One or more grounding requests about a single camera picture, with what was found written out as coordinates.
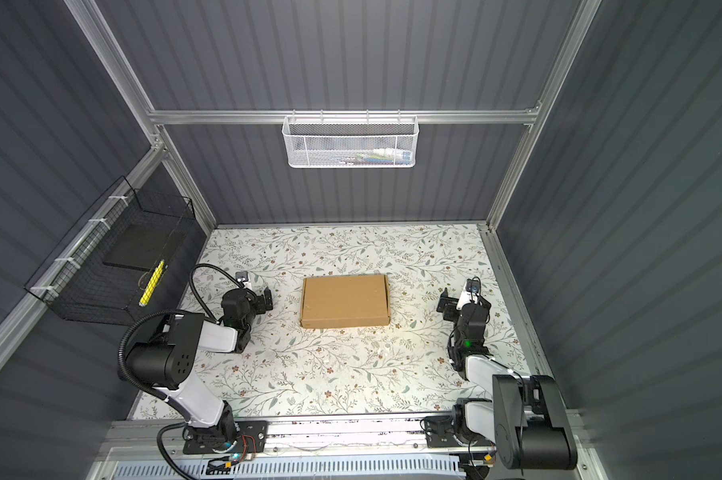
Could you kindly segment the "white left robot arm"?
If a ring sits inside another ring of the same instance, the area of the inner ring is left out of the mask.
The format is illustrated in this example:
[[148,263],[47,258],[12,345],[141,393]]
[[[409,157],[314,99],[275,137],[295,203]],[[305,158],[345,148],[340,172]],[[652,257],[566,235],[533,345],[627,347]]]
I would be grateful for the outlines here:
[[256,316],[274,308],[272,291],[230,290],[221,301],[220,323],[200,312],[163,310],[131,325],[121,339],[120,377],[167,403],[184,425],[204,433],[233,437],[237,428],[229,404],[207,387],[194,370],[196,354],[244,352]]

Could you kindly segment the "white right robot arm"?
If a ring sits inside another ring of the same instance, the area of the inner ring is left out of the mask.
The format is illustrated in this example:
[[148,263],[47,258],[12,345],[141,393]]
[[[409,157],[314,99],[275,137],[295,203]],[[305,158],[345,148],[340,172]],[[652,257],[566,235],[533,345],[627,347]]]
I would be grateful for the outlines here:
[[491,303],[480,279],[468,279],[457,297],[443,291],[437,311],[453,324],[446,344],[450,365],[491,395],[458,400],[447,431],[468,446],[480,440],[494,444],[509,469],[575,469],[578,450],[555,379],[521,373],[485,345]]

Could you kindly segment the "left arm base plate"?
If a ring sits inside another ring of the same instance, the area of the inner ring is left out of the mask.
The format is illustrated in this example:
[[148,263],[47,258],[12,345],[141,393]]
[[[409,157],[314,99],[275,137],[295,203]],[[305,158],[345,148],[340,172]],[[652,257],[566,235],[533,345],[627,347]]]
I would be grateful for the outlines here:
[[231,432],[221,427],[183,430],[183,453],[202,454],[255,454],[264,451],[269,423],[266,421],[237,421]]

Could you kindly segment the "brown cardboard box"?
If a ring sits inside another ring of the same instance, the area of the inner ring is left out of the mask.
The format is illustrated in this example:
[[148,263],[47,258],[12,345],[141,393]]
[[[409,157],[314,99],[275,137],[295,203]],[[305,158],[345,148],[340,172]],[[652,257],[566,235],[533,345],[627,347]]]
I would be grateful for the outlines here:
[[319,276],[303,281],[300,325],[305,329],[378,327],[390,321],[386,275]]

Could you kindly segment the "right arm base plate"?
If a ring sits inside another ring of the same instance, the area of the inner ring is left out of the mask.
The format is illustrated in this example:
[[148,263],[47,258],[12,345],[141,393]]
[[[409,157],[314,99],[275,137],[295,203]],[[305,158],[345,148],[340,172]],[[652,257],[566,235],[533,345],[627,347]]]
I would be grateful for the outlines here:
[[454,426],[453,418],[448,415],[431,415],[420,420],[420,427],[426,437],[429,448],[451,447],[495,447],[496,444],[480,434],[460,430]]

